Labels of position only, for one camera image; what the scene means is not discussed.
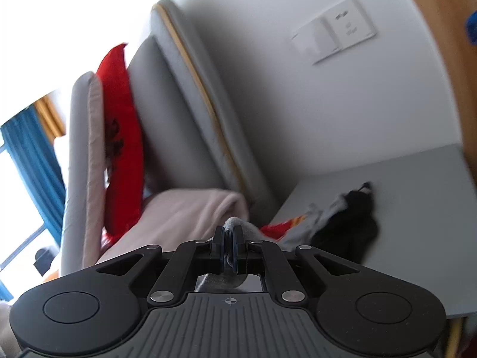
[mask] red fabric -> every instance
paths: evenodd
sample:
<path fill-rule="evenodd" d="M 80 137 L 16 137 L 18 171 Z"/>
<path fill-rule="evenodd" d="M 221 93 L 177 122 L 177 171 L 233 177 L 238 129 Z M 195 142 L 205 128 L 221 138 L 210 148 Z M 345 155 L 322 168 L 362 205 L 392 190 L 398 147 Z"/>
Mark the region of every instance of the red fabric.
<path fill-rule="evenodd" d="M 96 73 L 103 84 L 109 177 L 104 227 L 111 243 L 116 243 L 141 217 L 144 182 L 141 127 L 124 62 L 125 46 L 120 44 L 109 51 Z"/>
<path fill-rule="evenodd" d="M 274 240 L 279 240 L 285 235 L 285 233 L 292 227 L 298 225 L 301 221 L 306 218 L 306 215 L 293 218 L 286 222 L 278 223 L 276 225 L 266 225 L 260 228 L 260 231 L 263 235 L 273 238 Z"/>

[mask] blue object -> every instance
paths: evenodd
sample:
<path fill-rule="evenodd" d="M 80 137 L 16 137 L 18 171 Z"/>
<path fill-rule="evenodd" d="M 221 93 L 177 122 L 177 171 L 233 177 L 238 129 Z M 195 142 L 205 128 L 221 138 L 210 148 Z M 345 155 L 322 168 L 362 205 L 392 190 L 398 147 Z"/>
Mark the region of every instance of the blue object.
<path fill-rule="evenodd" d="M 46 228 L 58 244 L 63 228 L 65 187 L 61 169 L 33 106 L 0 127 L 5 146 Z"/>
<path fill-rule="evenodd" d="M 0 280 L 0 300 L 5 300 L 9 302 L 11 299 L 13 299 L 13 295 L 7 289 L 5 284 L 2 283 L 2 281 Z"/>
<path fill-rule="evenodd" d="M 467 36 L 469 36 L 470 42 L 477 46 L 477 11 L 470 15 L 466 23 Z"/>

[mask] crosshair marking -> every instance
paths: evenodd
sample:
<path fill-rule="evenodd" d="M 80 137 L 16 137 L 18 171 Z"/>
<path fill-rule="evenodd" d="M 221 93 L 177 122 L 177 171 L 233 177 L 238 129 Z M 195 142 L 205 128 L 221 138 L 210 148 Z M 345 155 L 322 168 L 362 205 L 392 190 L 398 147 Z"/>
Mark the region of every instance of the crosshair marking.
<path fill-rule="evenodd" d="M 240 300 L 237 300 L 236 298 L 230 296 L 225 300 L 222 300 L 223 302 L 226 302 L 228 305 L 235 304 L 236 302 L 239 302 Z"/>

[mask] window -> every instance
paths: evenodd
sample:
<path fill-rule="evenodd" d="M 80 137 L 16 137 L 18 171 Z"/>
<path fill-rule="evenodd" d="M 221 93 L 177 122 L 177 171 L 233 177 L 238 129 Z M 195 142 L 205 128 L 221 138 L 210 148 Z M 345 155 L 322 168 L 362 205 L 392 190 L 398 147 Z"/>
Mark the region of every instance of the window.
<path fill-rule="evenodd" d="M 34 266 L 42 248 L 58 252 L 0 134 L 0 283 L 13 300 L 42 282 Z"/>

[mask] wall switch plate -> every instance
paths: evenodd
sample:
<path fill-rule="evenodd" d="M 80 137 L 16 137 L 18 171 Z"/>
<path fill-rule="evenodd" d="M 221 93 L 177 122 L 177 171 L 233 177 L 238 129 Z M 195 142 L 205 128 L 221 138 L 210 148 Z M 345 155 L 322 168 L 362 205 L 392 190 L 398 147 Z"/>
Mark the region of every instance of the wall switch plate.
<path fill-rule="evenodd" d="M 297 30 L 292 36 L 292 43 L 311 64 L 341 49 L 335 36 L 330 34 L 328 24 L 321 17 L 317 17 Z"/>
<path fill-rule="evenodd" d="M 321 17 L 329 23 L 343 49 L 372 38 L 377 33 L 358 0 L 344 0 Z"/>

